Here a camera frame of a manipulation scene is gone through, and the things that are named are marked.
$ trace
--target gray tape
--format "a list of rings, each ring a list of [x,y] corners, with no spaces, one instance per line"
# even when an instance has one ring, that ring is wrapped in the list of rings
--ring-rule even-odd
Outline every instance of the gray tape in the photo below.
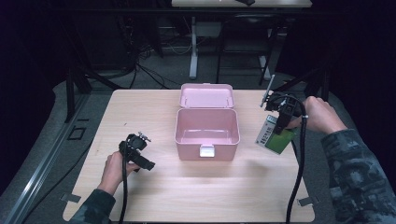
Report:
[[[78,203],[80,199],[81,197],[70,193],[64,193],[60,198],[61,201],[73,203]]]
[[[314,205],[315,203],[319,203],[319,202],[320,202],[320,200],[317,198],[317,196],[314,196],[314,197],[307,197],[307,198],[304,198],[304,199],[297,199],[297,203],[298,203],[301,207],[304,207],[304,206],[307,206],[307,205],[312,206],[312,205]]]

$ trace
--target person's left hand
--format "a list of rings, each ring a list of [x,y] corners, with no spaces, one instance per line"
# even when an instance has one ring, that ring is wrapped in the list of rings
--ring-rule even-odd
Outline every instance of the person's left hand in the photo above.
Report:
[[[126,163],[127,176],[138,168],[140,167],[134,163]],[[116,151],[107,157],[105,169],[102,174],[102,181],[98,189],[114,195],[120,182],[122,182],[122,155]]]

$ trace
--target human arm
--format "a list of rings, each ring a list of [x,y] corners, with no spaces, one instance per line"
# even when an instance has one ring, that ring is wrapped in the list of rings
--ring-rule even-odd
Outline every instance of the human arm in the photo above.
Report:
[[[126,164],[127,175],[139,167]],[[102,179],[77,212],[70,223],[108,223],[109,215],[116,200],[113,195],[122,181],[122,155],[117,151],[107,157]]]
[[[348,129],[319,98],[304,101],[307,128],[321,140],[330,168],[330,195],[338,223],[396,223],[396,198],[377,158],[358,132]],[[300,119],[289,127],[296,127]]]

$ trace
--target camouflage sleeve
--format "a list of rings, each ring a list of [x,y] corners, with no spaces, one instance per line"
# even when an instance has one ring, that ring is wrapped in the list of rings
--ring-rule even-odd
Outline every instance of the camouflage sleeve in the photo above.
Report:
[[[70,219],[70,223],[110,223],[108,216],[116,200],[107,192],[95,189]]]
[[[338,223],[396,223],[396,197],[378,160],[358,132],[321,140],[330,168],[330,194]]]

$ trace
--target box latch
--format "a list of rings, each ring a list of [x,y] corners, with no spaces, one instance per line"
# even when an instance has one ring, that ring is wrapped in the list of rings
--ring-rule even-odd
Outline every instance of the box latch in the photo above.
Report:
[[[215,157],[215,147],[213,145],[201,145],[199,148],[200,157]]]

